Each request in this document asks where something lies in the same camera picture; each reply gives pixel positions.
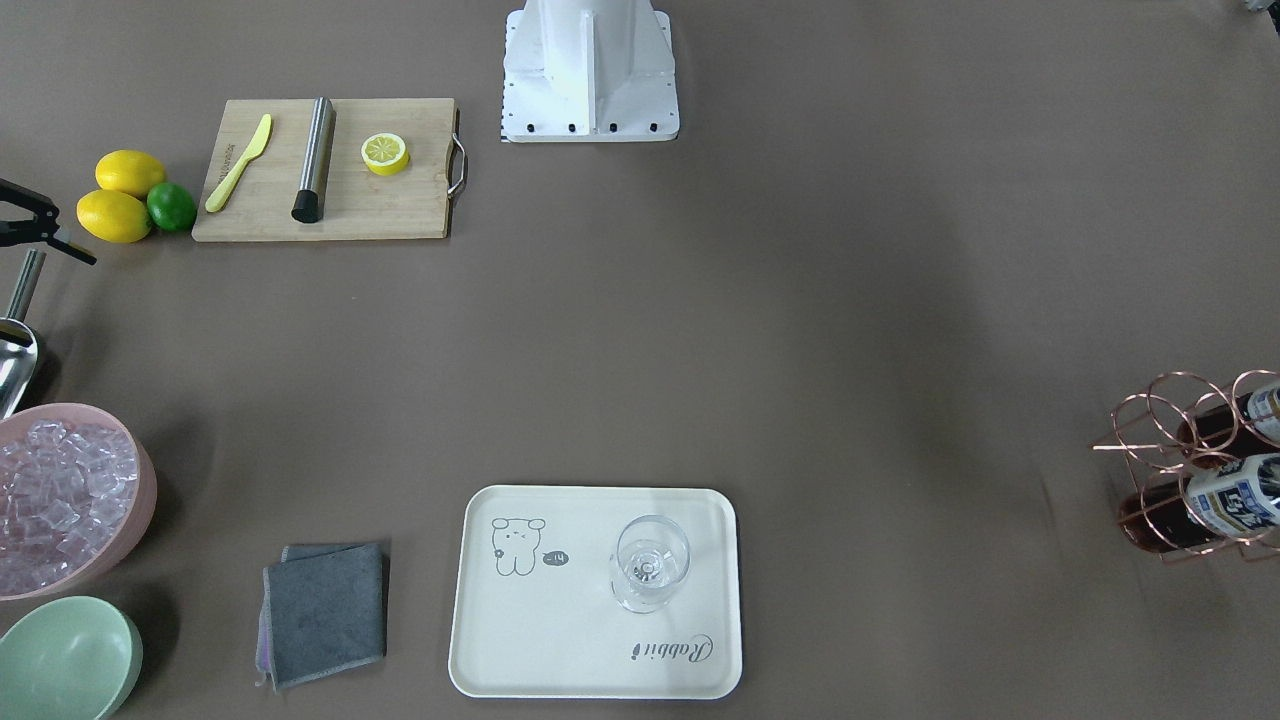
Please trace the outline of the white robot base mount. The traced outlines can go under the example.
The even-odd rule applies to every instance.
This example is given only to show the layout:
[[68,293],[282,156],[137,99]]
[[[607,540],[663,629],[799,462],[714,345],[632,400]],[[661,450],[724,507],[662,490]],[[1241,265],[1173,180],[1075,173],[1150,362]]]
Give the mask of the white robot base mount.
[[503,70],[507,143],[680,135],[671,19],[649,1],[526,1],[506,17]]

